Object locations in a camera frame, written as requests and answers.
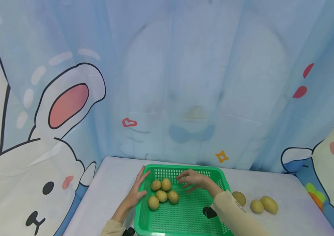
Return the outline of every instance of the sleeve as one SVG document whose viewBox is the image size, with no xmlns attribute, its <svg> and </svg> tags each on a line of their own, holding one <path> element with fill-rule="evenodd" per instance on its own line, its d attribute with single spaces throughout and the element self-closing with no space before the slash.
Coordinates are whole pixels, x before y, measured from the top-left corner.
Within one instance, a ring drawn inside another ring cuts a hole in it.
<svg viewBox="0 0 334 236">
<path fill-rule="evenodd" d="M 122 224 L 114 220 L 109 220 L 105 224 L 100 236 L 122 236 L 125 228 Z"/>
<path fill-rule="evenodd" d="M 229 228 L 234 236 L 269 236 L 266 229 L 248 214 L 234 199 L 229 191 L 219 193 L 211 208 L 216 211 L 219 219 Z"/>
</svg>

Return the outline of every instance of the green plastic basket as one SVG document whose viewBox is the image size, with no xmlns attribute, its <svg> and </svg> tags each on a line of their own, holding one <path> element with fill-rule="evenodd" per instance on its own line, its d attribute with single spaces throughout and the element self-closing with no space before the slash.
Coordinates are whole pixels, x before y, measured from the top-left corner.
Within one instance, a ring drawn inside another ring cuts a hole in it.
<svg viewBox="0 0 334 236">
<path fill-rule="evenodd" d="M 147 190 L 144 197 L 135 207 L 134 229 L 140 236 L 232 236 L 231 231 L 219 220 L 218 216 L 208 219 L 202 213 L 204 207 L 212 204 L 210 194 L 202 189 L 196 189 L 187 194 L 182 184 L 177 183 L 176 177 L 187 169 L 210 177 L 223 190 L 230 187 L 223 172 L 216 167 L 147 165 L 144 173 L 151 170 L 149 176 L 140 187 Z M 172 205 L 169 201 L 160 203 L 156 211 L 148 207 L 148 199 L 155 192 L 151 190 L 151 182 L 155 179 L 162 181 L 170 179 L 172 190 L 179 194 L 179 202 Z"/>
</svg>

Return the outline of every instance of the person's right hand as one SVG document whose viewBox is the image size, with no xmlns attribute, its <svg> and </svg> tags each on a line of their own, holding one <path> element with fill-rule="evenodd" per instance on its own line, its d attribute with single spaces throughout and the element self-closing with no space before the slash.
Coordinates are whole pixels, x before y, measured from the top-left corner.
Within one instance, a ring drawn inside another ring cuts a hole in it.
<svg viewBox="0 0 334 236">
<path fill-rule="evenodd" d="M 182 172 L 177 176 L 177 179 L 179 180 L 179 184 L 186 183 L 183 188 L 193 185 L 192 188 L 187 191 L 188 193 L 197 188 L 207 190 L 211 182 L 215 184 L 209 177 L 199 174 L 192 169 Z"/>
</svg>

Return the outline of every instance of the table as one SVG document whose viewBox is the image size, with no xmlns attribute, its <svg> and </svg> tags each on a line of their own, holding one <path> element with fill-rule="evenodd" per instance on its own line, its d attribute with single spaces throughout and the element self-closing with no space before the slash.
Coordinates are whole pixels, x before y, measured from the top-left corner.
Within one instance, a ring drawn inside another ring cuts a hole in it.
<svg viewBox="0 0 334 236">
<path fill-rule="evenodd" d="M 64 236 L 98 236 L 105 222 L 132 187 L 142 165 L 165 162 L 105 157 L 90 187 L 75 212 Z M 241 191 L 247 199 L 245 209 L 269 230 L 271 235 L 334 236 L 334 229 L 293 175 L 221 168 L 231 191 Z M 272 197 L 279 206 L 276 216 L 264 211 L 251 212 L 249 204 L 262 196 Z M 134 225 L 134 209 L 124 226 Z"/>
</svg>

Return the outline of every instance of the blue bow tie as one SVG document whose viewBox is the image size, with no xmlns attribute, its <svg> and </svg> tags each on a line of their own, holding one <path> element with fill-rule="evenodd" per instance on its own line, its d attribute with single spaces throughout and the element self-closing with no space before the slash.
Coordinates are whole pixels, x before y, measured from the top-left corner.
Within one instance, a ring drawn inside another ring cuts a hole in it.
<svg viewBox="0 0 334 236">
<path fill-rule="evenodd" d="M 209 125 L 201 132 L 188 132 L 186 129 L 179 125 L 171 125 L 169 128 L 169 136 L 180 144 L 189 140 L 195 141 L 207 141 L 214 135 L 215 126 Z"/>
</svg>

